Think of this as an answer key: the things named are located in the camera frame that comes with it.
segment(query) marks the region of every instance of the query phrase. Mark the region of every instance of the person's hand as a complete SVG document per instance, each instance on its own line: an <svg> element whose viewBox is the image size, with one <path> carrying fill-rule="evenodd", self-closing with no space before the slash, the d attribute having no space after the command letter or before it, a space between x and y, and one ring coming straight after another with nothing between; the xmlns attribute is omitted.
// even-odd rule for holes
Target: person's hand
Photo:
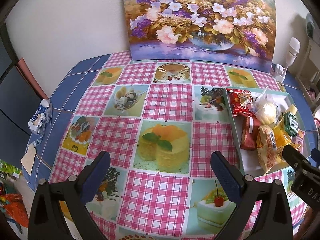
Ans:
<svg viewBox="0 0 320 240"><path fill-rule="evenodd" d="M298 232L293 236L293 240L299 240L305 234L315 216L316 212L313 212L313 210L309 208L304 215L304 220L300 224Z"/></svg>

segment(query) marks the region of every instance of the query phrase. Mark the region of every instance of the pink checkered tablecloth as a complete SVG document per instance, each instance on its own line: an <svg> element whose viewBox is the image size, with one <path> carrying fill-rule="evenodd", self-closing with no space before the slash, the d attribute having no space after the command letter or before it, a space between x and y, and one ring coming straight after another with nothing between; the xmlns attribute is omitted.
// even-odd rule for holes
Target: pink checkered tablecloth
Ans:
<svg viewBox="0 0 320 240"><path fill-rule="evenodd" d="M106 187L102 200L96 195L87 209L109 240L213 239L219 229L204 226L197 215L199 203L221 187L210 167L211 153L219 150L232 165L240 163L228 110L223 103L207 108L204 102L208 91L234 84L227 70L238 67L190 60L133 63L124 51L112 54L102 68L70 119L50 182L78 174L107 151L111 187L101 185ZM166 71L178 74L160 81ZM280 91L270 74L247 71L259 88ZM256 180L284 181L285 172ZM256 202L241 238L252 229L260 206ZM305 209L301 201L291 207L293 224Z"/></svg>

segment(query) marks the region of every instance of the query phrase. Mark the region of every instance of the orange plastic bag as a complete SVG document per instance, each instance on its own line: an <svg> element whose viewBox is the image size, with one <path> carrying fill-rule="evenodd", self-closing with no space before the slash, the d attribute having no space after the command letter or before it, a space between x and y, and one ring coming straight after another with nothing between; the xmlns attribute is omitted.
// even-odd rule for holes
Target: orange plastic bag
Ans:
<svg viewBox="0 0 320 240"><path fill-rule="evenodd" d="M25 228L28 228L29 219L26 208L23 203L13 202L3 206L12 218Z"/></svg>
<svg viewBox="0 0 320 240"><path fill-rule="evenodd" d="M10 194L5 194L2 197L4 197L10 203L13 203L13 202L23 203L21 194L10 193Z"/></svg>

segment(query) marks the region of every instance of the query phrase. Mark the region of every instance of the red cherry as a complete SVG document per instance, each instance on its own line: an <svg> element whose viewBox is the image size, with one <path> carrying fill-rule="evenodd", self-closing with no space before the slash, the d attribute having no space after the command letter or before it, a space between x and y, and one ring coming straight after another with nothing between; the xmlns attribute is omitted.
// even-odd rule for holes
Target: red cherry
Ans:
<svg viewBox="0 0 320 240"><path fill-rule="evenodd" d="M223 197L217 197L214 199L214 205L216 207L222 207L223 206L223 203L224 203L224 200L223 200Z"/></svg>

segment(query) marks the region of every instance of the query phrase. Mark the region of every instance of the white lamp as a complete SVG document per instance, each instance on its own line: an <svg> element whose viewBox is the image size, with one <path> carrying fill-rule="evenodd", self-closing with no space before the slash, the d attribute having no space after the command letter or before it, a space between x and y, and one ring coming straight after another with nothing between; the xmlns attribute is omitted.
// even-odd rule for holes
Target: white lamp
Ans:
<svg viewBox="0 0 320 240"><path fill-rule="evenodd" d="M280 83L284 81L285 74L287 73L287 69L289 66L292 65L294 60L297 57L297 53L300 50L300 41L298 41L296 38L292 37L291 41L289 43L289 51L287 54L287 57L285 58L286 67L282 67L281 65L277 64L276 70L275 70L275 78Z"/></svg>

